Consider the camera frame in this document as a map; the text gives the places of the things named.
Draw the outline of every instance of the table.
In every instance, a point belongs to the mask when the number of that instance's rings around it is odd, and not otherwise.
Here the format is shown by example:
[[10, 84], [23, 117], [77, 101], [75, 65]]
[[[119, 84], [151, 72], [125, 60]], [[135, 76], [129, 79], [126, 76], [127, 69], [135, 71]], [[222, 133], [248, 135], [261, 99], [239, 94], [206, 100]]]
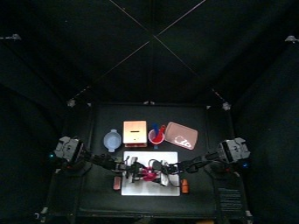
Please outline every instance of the table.
[[[194, 150], [187, 150], [173, 143], [163, 142], [159, 151], [177, 151], [179, 161], [193, 159], [199, 155], [213, 153], [219, 143], [235, 138], [230, 119], [230, 112], [222, 107], [201, 105], [143, 105], [98, 103], [91, 107], [79, 105], [70, 111], [70, 118], [65, 125], [63, 135], [78, 136], [95, 154], [109, 153], [103, 144], [105, 135], [113, 130], [123, 134], [125, 121], [147, 121], [149, 129], [153, 123], [179, 123], [199, 131]], [[151, 144], [139, 151], [154, 151]], [[125, 151], [137, 151], [125, 145], [117, 150], [114, 157], [123, 157]], [[222, 211], [221, 189], [226, 190], [227, 181], [214, 178], [205, 169], [198, 173], [182, 174], [189, 179], [190, 194], [173, 196], [122, 196], [113, 189], [114, 172], [93, 165], [85, 175], [63, 177], [55, 174], [49, 197], [50, 215], [69, 215], [75, 223], [78, 216], [93, 217], [143, 217], [181, 218], [181, 219], [218, 219]], [[248, 209], [243, 185], [235, 185], [241, 193], [241, 209], [235, 215], [246, 219]]]

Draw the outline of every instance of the black tent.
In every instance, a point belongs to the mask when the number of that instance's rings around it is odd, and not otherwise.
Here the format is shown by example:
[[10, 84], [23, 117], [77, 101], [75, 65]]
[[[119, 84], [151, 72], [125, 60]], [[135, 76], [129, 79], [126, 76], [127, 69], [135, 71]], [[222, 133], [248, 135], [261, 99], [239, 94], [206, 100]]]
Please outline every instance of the black tent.
[[254, 220], [298, 223], [298, 11], [296, 0], [2, 1], [2, 221], [42, 211], [49, 154], [94, 105], [227, 102]]

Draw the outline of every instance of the orange box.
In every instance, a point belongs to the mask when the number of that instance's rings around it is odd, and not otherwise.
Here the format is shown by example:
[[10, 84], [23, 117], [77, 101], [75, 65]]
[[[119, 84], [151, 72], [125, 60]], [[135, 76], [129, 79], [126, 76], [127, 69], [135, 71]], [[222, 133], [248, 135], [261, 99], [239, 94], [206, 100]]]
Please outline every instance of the orange box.
[[146, 147], [147, 146], [146, 121], [125, 122], [123, 143], [126, 147]]

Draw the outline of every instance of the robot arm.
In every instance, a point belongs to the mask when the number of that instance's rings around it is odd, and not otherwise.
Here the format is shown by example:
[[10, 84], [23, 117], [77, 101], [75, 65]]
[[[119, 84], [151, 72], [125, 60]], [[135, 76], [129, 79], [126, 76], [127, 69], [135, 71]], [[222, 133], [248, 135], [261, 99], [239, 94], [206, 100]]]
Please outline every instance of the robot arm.
[[215, 153], [198, 156], [177, 164], [167, 164], [166, 161], [154, 160], [153, 164], [146, 167], [138, 162], [138, 157], [133, 157], [131, 164], [127, 164], [129, 158], [126, 161], [119, 162], [109, 154], [91, 154], [79, 139], [66, 136], [61, 139], [51, 158], [57, 158], [57, 165], [62, 168], [74, 169], [79, 163], [89, 161], [115, 173], [126, 172], [126, 177], [131, 176], [133, 182], [143, 179], [145, 181], [154, 181], [167, 186], [169, 175], [183, 172], [195, 173], [214, 161], [221, 161], [226, 164], [237, 163], [241, 159], [249, 158], [249, 155], [250, 151], [246, 146], [246, 140], [235, 138], [234, 140], [223, 141]]

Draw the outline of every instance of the pink tray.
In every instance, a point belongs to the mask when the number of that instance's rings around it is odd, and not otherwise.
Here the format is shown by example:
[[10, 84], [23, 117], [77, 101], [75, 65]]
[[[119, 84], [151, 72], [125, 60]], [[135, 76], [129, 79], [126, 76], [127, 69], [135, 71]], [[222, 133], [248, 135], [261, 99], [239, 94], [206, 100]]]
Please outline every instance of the pink tray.
[[170, 122], [165, 131], [165, 141], [193, 150], [198, 141], [198, 130]]

